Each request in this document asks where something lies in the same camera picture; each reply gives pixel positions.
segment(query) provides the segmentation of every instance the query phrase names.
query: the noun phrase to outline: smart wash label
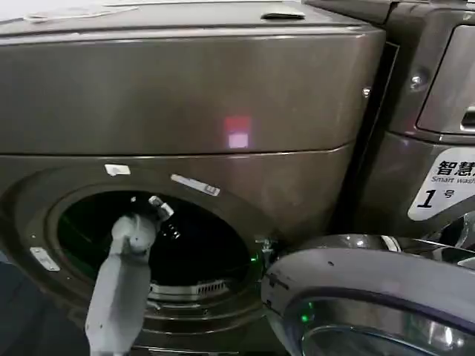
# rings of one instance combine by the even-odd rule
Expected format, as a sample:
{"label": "smart wash label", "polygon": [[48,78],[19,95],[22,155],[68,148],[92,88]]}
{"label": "smart wash label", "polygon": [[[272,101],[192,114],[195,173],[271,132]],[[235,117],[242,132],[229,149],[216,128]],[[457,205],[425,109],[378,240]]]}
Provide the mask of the smart wash label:
{"label": "smart wash label", "polygon": [[475,148],[450,148],[432,164],[407,215],[415,221],[427,220],[473,195]]}

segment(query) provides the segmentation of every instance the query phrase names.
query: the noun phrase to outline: metal panel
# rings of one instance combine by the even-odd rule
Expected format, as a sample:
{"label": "metal panel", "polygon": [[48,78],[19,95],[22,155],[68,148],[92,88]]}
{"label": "metal panel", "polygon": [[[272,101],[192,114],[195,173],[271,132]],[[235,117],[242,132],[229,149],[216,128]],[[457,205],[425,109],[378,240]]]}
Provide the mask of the metal panel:
{"label": "metal panel", "polygon": [[384,34],[0,47],[0,152],[331,149],[356,137]]}
{"label": "metal panel", "polygon": [[458,26],[453,32],[442,65],[417,126],[444,134],[475,134],[463,125],[475,103],[475,27]]}
{"label": "metal panel", "polygon": [[475,197],[471,197],[428,220],[412,221],[407,216],[433,161],[451,147],[385,133],[380,145],[371,148],[374,159],[367,162],[359,178],[364,183],[358,187],[361,196],[351,231],[423,237],[474,210]]}

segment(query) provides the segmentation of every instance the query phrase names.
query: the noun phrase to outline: washing machine drum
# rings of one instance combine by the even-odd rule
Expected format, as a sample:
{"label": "washing machine drum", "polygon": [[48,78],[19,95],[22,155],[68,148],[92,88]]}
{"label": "washing machine drum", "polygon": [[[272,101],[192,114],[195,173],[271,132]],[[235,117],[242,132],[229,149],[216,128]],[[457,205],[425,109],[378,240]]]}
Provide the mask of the washing machine drum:
{"label": "washing machine drum", "polygon": [[[58,240],[62,250],[80,271],[95,278],[108,256],[111,226],[125,214],[147,214],[150,196],[144,191],[109,191],[74,203],[59,218]],[[220,288],[214,291],[224,292],[242,283],[251,257],[236,231],[199,205],[160,197],[175,214],[162,224],[151,250],[152,285],[215,286],[219,281]],[[182,297],[197,299],[199,295]]]}
{"label": "washing machine drum", "polygon": [[323,237],[279,259],[261,297],[291,355],[475,355],[474,258],[419,240]]}

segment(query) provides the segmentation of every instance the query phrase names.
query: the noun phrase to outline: gray washing machine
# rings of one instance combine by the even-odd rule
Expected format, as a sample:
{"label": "gray washing machine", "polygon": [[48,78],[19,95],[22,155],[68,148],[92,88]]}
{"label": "gray washing machine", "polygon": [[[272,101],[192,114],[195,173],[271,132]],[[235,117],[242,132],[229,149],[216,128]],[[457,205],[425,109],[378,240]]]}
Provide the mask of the gray washing machine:
{"label": "gray washing machine", "polygon": [[2,249],[83,325],[112,224],[158,194],[137,348],[282,351],[263,270],[327,231],[384,31],[290,1],[106,10],[0,24]]}
{"label": "gray washing machine", "polygon": [[475,243],[475,5],[309,3],[387,32],[373,89],[378,99],[370,103],[335,219],[348,217],[346,231]]}

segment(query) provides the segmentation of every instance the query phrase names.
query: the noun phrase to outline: washing machine top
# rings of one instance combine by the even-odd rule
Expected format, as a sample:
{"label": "washing machine top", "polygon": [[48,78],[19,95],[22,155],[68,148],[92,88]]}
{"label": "washing machine top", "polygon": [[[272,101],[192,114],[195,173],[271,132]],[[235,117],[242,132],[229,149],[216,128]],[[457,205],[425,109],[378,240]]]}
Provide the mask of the washing machine top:
{"label": "washing machine top", "polygon": [[5,37],[77,31],[73,39],[76,41],[88,39],[89,31],[281,27],[284,21],[293,27],[365,25],[361,20],[315,10],[297,1],[122,1],[113,6],[91,5],[25,14],[23,19],[0,22],[0,34]]}
{"label": "washing machine top", "polygon": [[293,1],[107,9],[0,24],[1,153],[325,151],[356,138],[383,31]]}

